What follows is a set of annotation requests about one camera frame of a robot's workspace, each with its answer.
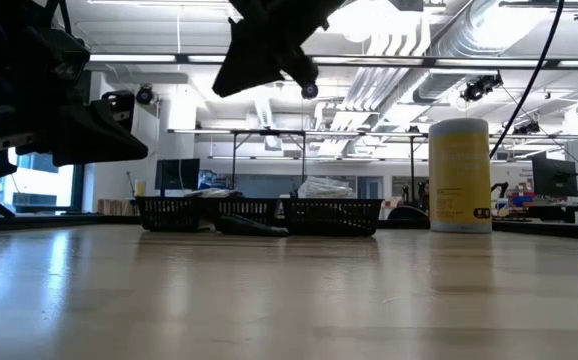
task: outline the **security camera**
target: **security camera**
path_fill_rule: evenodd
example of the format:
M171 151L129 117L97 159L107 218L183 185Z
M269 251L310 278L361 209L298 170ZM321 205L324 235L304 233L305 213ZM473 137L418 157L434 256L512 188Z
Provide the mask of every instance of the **security camera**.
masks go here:
M151 105L155 100L152 85L140 85L140 90L136 94L136 101L138 104Z

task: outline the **basket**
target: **basket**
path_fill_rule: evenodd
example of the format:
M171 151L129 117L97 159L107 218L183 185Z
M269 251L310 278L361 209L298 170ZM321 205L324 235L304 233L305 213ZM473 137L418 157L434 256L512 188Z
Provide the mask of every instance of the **basket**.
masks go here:
M238 215L263 225L274 225L278 199L203 198L203 213L217 219L224 215Z
M136 201L145 230L198 231L200 211L196 198L136 197Z
M291 235L371 236L376 233L382 200L283 199Z

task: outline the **computer monitor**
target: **computer monitor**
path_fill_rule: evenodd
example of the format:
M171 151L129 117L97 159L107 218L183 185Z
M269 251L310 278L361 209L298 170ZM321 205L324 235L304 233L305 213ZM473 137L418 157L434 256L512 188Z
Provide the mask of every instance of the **computer monitor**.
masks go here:
M156 190L198 190L200 159L158 160Z
M532 158L531 163L536 195L578 196L576 163L542 156Z

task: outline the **wooden table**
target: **wooden table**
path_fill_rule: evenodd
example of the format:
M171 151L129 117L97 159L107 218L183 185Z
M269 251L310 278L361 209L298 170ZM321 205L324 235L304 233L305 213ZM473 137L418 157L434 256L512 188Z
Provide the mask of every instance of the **wooden table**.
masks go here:
M0 359L578 359L578 240L0 233Z

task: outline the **container label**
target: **container label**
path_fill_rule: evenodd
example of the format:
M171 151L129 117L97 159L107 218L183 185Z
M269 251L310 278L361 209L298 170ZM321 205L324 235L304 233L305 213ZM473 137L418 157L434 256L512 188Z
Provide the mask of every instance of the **container label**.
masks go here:
M431 220L491 223L488 136L435 136L430 141L429 155Z

